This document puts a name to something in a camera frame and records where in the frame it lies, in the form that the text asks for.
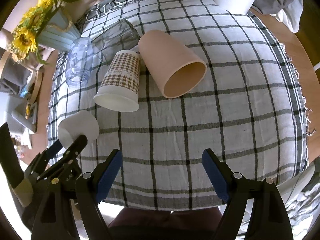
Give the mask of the white paper cup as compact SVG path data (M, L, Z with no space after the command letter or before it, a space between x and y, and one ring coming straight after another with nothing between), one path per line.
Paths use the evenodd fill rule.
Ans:
M88 143L92 143L99 136L96 118L85 110L63 119L57 129L58 139L65 149L69 148L80 135L85 135Z

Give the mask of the brown checked paper cup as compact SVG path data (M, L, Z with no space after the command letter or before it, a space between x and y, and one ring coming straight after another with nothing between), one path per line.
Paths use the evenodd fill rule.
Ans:
M139 62L139 55L134 51L117 52L94 96L95 103L116 112L137 111L139 109Z

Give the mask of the clear blue plastic cup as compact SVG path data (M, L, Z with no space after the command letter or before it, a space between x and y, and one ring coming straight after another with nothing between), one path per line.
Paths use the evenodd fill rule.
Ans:
M77 38L67 55L65 71L67 85L75 88L86 87L99 61L93 50L92 40L89 37Z

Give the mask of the grey faceted glass cup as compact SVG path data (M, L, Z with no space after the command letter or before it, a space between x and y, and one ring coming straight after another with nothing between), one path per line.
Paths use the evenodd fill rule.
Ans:
M101 61L110 63L117 52L134 48L139 39L132 23L119 20L92 41L93 52Z

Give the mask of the pink plastic cup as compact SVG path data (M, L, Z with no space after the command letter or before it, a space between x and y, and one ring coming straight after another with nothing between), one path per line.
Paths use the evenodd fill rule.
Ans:
M165 98L178 98L188 93L206 74L206 64L191 49L163 31L146 32L140 38L138 48Z

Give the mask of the sunflower bouquet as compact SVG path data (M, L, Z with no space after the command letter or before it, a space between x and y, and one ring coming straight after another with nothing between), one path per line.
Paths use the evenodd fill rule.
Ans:
M36 6L29 8L12 31L13 41L7 45L13 60L21 63L29 58L30 53L34 53L40 64L47 64L39 54L40 44L37 38L57 10L66 3L76 1L79 0L38 0Z

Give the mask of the light blue ribbed vase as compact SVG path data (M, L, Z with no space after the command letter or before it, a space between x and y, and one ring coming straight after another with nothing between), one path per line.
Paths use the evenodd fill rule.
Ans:
M62 7L48 21L37 39L42 46L67 52L80 36L70 14Z

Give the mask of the black white checked tablecloth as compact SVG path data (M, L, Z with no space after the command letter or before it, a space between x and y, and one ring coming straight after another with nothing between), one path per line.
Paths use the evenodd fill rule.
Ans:
M307 169L309 120L298 72L257 16L230 14L214 0L104 0L85 10L76 26L95 38L119 20L139 35L168 33L207 72L190 92L167 99L142 67L139 110L119 113L93 100L106 64L95 58L87 86L73 88L66 83L67 55L59 54L48 142L57 140L64 118L80 110L95 116L100 134L81 152L79 165L91 172L113 149L121 150L123 168L107 202L149 210L220 205L202 166L208 148L248 179L270 177L279 185Z

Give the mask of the grey blanket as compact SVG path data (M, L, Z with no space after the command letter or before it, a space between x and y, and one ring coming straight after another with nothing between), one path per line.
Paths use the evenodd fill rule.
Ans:
M303 0L255 0L252 8L262 15L275 17L292 33L299 31Z

